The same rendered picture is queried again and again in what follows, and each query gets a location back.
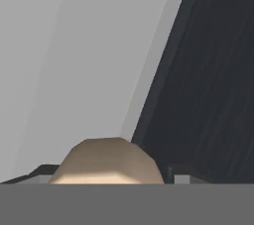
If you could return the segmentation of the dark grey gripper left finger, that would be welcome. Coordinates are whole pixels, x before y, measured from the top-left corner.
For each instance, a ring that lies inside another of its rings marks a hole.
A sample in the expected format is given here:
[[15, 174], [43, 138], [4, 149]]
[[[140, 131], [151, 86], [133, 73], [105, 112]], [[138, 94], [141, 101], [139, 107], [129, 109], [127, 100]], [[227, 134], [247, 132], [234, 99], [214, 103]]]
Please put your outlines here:
[[40, 165], [29, 174], [21, 175], [6, 181], [3, 184], [44, 184], [49, 183], [59, 165]]

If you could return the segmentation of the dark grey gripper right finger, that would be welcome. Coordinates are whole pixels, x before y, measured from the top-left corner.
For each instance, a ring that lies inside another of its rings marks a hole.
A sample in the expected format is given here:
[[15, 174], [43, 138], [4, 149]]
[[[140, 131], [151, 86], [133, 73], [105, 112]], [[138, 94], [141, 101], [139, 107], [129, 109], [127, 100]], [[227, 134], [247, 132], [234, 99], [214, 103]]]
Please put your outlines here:
[[165, 171], [165, 182], [172, 184], [206, 184], [211, 180], [200, 174], [194, 166], [170, 164]]

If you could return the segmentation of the black fridge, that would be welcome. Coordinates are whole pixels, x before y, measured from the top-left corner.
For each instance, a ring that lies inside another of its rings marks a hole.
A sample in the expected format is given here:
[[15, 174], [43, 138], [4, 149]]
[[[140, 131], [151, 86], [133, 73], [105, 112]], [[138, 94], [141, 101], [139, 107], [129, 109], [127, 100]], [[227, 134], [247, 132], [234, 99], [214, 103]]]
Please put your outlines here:
[[254, 183], [254, 0], [182, 0], [132, 141], [164, 178]]

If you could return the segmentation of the beige rounded object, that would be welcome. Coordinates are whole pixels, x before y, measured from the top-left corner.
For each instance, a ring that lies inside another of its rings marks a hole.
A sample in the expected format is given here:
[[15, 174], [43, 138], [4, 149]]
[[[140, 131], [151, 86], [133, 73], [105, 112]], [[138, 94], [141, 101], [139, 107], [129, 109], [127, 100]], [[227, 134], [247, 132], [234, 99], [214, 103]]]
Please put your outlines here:
[[120, 137], [86, 139], [74, 146], [50, 184], [163, 184], [155, 161]]

